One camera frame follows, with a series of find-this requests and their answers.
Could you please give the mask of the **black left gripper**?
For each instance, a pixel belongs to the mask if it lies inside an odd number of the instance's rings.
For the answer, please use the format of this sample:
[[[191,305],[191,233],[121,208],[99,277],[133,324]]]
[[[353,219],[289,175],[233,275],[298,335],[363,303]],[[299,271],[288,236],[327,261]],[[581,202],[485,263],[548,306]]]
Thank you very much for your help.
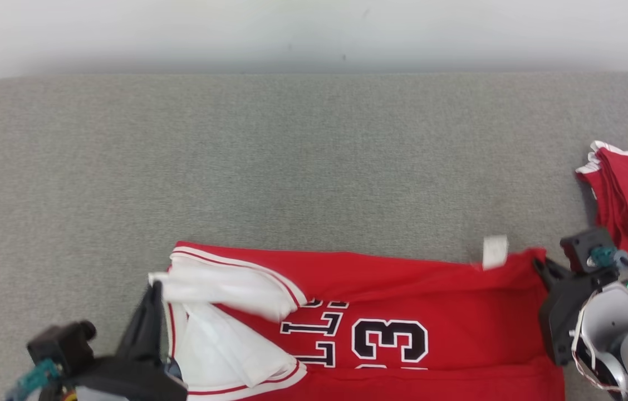
[[[187,401],[178,368],[161,362],[163,285],[150,284],[117,347],[40,390],[40,401]]]

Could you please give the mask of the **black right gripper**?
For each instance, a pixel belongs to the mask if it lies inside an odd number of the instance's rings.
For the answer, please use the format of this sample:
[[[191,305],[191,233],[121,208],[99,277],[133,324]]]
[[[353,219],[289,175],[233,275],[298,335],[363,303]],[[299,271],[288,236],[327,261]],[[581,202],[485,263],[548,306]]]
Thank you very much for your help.
[[[606,275],[575,274],[549,257],[535,257],[533,267],[548,290],[538,313],[544,348],[555,365],[564,366],[572,361],[569,332],[576,327],[583,303],[606,284]]]

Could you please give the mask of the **red basketball jersey white trim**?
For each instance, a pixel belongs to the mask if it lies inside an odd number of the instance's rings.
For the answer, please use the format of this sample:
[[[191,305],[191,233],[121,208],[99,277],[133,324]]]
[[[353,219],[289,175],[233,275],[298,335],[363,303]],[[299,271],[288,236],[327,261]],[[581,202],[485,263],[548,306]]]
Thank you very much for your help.
[[[542,248],[499,267],[177,243],[161,284],[187,401],[565,401]]]

